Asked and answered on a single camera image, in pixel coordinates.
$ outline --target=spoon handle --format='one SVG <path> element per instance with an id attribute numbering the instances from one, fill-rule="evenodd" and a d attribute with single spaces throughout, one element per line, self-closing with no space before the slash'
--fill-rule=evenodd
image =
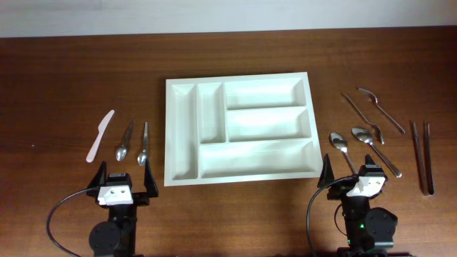
<path id="1" fill-rule="evenodd" d="M 357 174 L 356 168 L 354 168 L 354 165 L 352 164 L 352 161 L 350 160 L 348 153 L 343 152 L 343 154 L 344 154 L 344 157 L 346 157 L 346 160 L 348 161 L 349 166 L 351 167 L 352 173 L 354 173 L 354 175 L 356 175 Z"/>
<path id="2" fill-rule="evenodd" d="M 126 136 L 124 137 L 124 142 L 122 143 L 123 146 L 127 146 L 131 138 L 131 132 L 134 129 L 134 121 L 130 121 L 129 127 L 127 128 Z"/>
<path id="3" fill-rule="evenodd" d="M 144 123 L 144 135 L 143 135 L 143 148 L 144 153 L 146 153 L 146 148 L 148 147 L 148 123 Z"/>
<path id="4" fill-rule="evenodd" d="M 384 163 L 387 165 L 387 167 L 392 171 L 392 173 L 397 177 L 397 178 L 400 178 L 401 177 L 401 171 L 399 171 L 397 169 L 397 167 L 395 167 L 395 165 L 393 165 L 393 163 L 391 163 L 387 157 L 385 157 L 380 151 L 379 149 L 373 144 L 373 143 L 370 143 L 370 146 L 373 148 L 373 150 L 379 155 L 379 157 L 381 157 L 381 159 L 383 159 Z"/>

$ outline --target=spoon bowl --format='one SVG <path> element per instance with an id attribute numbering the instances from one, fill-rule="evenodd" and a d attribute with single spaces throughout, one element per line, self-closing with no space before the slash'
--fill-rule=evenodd
<path id="1" fill-rule="evenodd" d="M 348 142 L 347 140 L 340 134 L 333 132 L 330 134 L 330 142 L 340 151 L 347 153 L 348 152 Z"/>
<path id="2" fill-rule="evenodd" d="M 148 154 L 145 151 L 143 151 L 143 153 L 140 153 L 138 155 L 138 158 L 137 158 L 138 159 L 138 164 L 140 166 L 144 166 L 146 164 L 146 159 L 147 158 L 148 158 Z"/>
<path id="3" fill-rule="evenodd" d="M 116 150 L 116 160 L 122 161 L 124 158 L 126 158 L 127 155 L 127 147 L 124 145 L 120 146 Z"/>
<path id="4" fill-rule="evenodd" d="M 360 141 L 364 143 L 373 143 L 373 137 L 368 129 L 362 127 L 353 127 L 352 134 Z"/>

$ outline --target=wood grain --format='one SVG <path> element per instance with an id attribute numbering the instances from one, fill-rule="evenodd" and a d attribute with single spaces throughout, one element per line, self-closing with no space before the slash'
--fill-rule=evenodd
<path id="1" fill-rule="evenodd" d="M 146 256 L 307 255 L 308 201 L 316 179 L 164 188 L 165 80 L 307 71 L 322 154 L 336 177 L 350 174 L 328 142 L 349 140 L 354 165 L 369 153 L 390 178 L 372 201 L 398 216 L 393 252 L 439 256 L 457 251 L 457 28 L 341 29 L 218 34 L 157 34 L 0 39 L 0 246 L 3 256 L 62 256 L 48 239 L 51 207 L 85 188 L 100 163 L 129 172 L 142 191 L 142 124 L 150 124 L 150 162 L 160 197 L 139 209 L 136 250 Z M 406 130 L 401 134 L 354 87 L 374 92 Z M 382 129 L 384 154 L 403 172 L 394 178 L 371 149 L 350 134 L 364 125 L 346 92 Z M 100 120 L 116 113 L 93 163 L 85 157 Z M 131 119 L 133 151 L 114 151 Z M 422 196 L 409 121 L 431 124 L 436 195 Z M 333 224 L 338 205 L 320 196 L 311 216 L 318 250 L 346 238 Z M 89 232 L 107 212 L 81 196 L 52 221 L 55 237 L 92 254 Z"/>

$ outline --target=black cable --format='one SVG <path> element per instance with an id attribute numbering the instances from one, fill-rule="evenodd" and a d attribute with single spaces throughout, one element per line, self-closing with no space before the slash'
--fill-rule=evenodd
<path id="1" fill-rule="evenodd" d="M 340 207 L 342 207 L 342 203 L 340 203 L 340 205 L 338 205 L 338 207 L 336 207 L 336 210 L 335 210 L 335 215 L 333 216 L 333 220 L 335 221 L 335 226 L 336 228 L 345 236 L 348 236 L 346 235 L 343 231 L 341 231 L 340 227 L 338 226 L 337 222 L 336 222 L 336 214 L 338 213 L 338 210 L 340 209 Z"/>
<path id="2" fill-rule="evenodd" d="M 342 182 L 342 181 L 345 181 L 345 180 L 353 180 L 355 178 L 357 178 L 357 175 L 338 178 L 337 180 L 334 180 L 334 181 L 332 181 L 330 183 L 327 183 L 325 186 L 321 187 L 319 190 L 317 190 L 317 192 L 315 192 L 313 197 L 311 197 L 311 200 L 309 201 L 309 204 L 308 204 L 308 210 L 306 212 L 306 234 L 308 235 L 308 243 L 309 243 L 309 247 L 311 248 L 311 254 L 313 255 L 313 257 L 317 257 L 317 253 L 316 253 L 316 249 L 314 248 L 313 241 L 311 240 L 311 231 L 309 229 L 309 217 L 311 215 L 311 207 L 313 205 L 314 199 L 324 189 L 329 188 L 330 186 L 332 186 L 332 185 L 334 185 L 336 183 L 339 183 L 339 182 Z"/>
<path id="3" fill-rule="evenodd" d="M 81 190 L 81 191 L 77 191 L 76 193 L 73 193 L 69 196 L 67 196 L 66 198 L 62 199 L 61 201 L 59 201 L 58 204 L 56 204 L 52 209 L 51 209 L 51 212 L 49 213 L 48 215 L 48 219 L 46 220 L 46 231 L 48 232 L 48 236 L 49 236 L 49 239 L 51 239 L 52 243 L 54 243 L 57 247 L 59 247 L 62 251 L 66 252 L 67 254 L 71 255 L 71 256 L 74 256 L 74 257 L 80 257 L 79 255 L 77 255 L 76 253 L 70 251 L 69 249 L 63 247 L 59 242 L 56 241 L 56 239 L 52 236 L 52 233 L 51 233 L 51 229 L 49 228 L 49 224 L 51 223 L 51 218 L 52 218 L 52 215 L 54 214 L 54 211 L 56 211 L 56 209 L 63 203 L 65 203 L 66 201 L 68 201 L 70 198 L 72 198 L 73 196 L 78 196 L 79 194 L 82 194 L 82 193 L 86 193 L 86 192 L 89 192 L 89 191 L 93 191 L 93 190 L 99 190 L 100 188 L 99 187 L 95 187 L 95 188 L 88 188 L 88 189 L 84 189 L 84 190 Z"/>

